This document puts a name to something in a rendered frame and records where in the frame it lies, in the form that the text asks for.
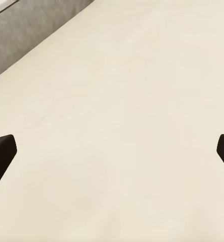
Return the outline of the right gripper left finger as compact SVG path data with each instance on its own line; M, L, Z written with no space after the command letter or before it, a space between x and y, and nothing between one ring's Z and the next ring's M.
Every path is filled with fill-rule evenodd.
M17 154L17 145L13 134L0 137L0 180Z

